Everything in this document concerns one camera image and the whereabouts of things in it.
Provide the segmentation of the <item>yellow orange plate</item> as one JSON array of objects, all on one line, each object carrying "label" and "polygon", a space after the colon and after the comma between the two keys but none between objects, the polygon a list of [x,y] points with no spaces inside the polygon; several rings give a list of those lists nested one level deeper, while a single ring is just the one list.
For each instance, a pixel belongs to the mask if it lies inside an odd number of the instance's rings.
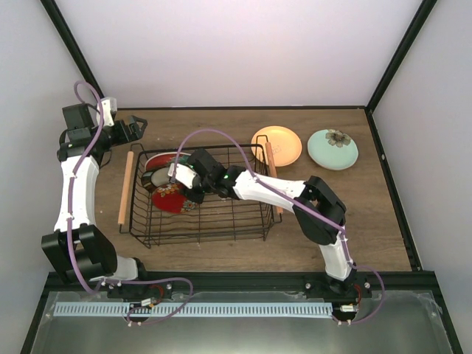
[{"label": "yellow orange plate", "polygon": [[263,162],[263,154],[266,154],[267,142],[271,144],[275,167],[293,164],[301,156],[301,139],[289,128],[271,125],[253,135],[251,151],[260,162]]}]

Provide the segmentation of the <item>light green flower plate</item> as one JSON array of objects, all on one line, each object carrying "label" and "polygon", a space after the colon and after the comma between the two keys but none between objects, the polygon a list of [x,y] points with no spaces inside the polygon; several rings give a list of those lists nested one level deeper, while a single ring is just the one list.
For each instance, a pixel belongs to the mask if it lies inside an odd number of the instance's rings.
[{"label": "light green flower plate", "polygon": [[308,154],[319,166],[328,170],[346,170],[358,159],[355,141],[336,129],[324,129],[313,133],[307,143]]}]

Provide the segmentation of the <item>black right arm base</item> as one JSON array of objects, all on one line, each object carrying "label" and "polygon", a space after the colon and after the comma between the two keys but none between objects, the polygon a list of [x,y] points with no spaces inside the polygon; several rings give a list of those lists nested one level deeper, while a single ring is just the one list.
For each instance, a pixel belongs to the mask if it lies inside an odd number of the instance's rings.
[{"label": "black right arm base", "polygon": [[336,321],[352,324],[360,319],[361,301],[371,299],[372,292],[365,286],[367,278],[351,271],[346,280],[335,280],[326,273],[316,272],[303,278],[307,298],[323,299],[333,307]]}]

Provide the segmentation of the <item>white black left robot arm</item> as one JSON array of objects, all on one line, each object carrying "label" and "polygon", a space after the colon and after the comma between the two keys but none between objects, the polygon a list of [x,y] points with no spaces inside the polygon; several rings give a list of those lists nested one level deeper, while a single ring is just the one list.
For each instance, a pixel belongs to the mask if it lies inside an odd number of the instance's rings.
[{"label": "white black left robot arm", "polygon": [[139,272],[136,258],[121,257],[97,228],[94,197],[100,164],[114,146],[142,138],[147,121],[131,116],[117,120],[117,101],[105,97],[96,105],[93,119],[86,103],[63,108],[66,130],[57,151],[63,174],[63,191],[53,232],[41,239],[41,248],[59,278],[66,284],[78,281],[101,283],[125,281],[125,290],[136,298],[150,290],[150,278]]}]

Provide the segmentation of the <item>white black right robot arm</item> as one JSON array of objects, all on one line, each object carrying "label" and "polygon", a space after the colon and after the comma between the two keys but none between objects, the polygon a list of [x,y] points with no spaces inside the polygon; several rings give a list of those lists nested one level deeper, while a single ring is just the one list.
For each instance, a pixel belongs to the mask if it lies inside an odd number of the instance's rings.
[{"label": "white black right robot arm", "polygon": [[213,193],[293,213],[303,235],[320,248],[331,294],[343,297],[354,288],[356,270],[346,238],[347,208],[321,178],[290,181],[255,173],[249,167],[225,167],[203,148],[177,163],[171,176],[183,184],[186,197],[197,204]]}]

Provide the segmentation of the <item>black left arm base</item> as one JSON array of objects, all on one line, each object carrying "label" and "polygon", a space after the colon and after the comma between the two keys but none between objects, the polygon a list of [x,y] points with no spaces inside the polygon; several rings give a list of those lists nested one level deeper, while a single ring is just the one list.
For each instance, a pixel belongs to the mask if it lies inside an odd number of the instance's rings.
[{"label": "black left arm base", "polygon": [[172,291],[167,287],[167,283],[151,285],[132,285],[122,284],[108,289],[107,297],[109,299],[122,299],[125,301],[138,301],[147,298],[169,299]]}]

